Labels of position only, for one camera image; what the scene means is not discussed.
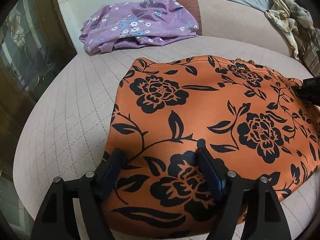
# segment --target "folded purple garment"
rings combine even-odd
[[[82,28],[79,40],[90,53],[113,48],[163,46],[198,36],[196,19],[174,0],[104,5]]]

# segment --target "brown fabric trim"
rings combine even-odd
[[[202,36],[202,24],[201,24],[201,15],[198,0],[176,0],[178,3],[183,5],[197,20],[199,24],[199,30],[196,31],[198,35]]]

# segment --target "white flower print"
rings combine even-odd
[[[132,28],[132,29],[131,29],[131,32],[135,33],[135,32],[137,32],[137,31],[139,31],[139,30],[140,30],[140,28],[139,28],[139,27],[136,27],[136,28]]]
[[[132,23],[130,23],[130,26],[131,27],[136,27],[136,26],[138,26],[138,23],[137,22],[132,22]]]

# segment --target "orange floral fabric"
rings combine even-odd
[[[127,157],[101,204],[110,228],[154,238],[209,232],[220,203],[197,165],[200,147],[243,178],[267,177],[280,201],[288,197],[320,162],[319,111],[296,97],[296,85],[221,57],[135,60],[119,84],[106,145]]]

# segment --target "folded orange cloth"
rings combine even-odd
[[[301,81],[241,60],[135,60],[106,145],[127,157],[101,204],[110,228],[154,238],[209,232],[220,203],[197,165],[199,147],[243,178],[264,175],[280,201],[288,197],[320,163],[319,111],[296,97],[295,85]]]

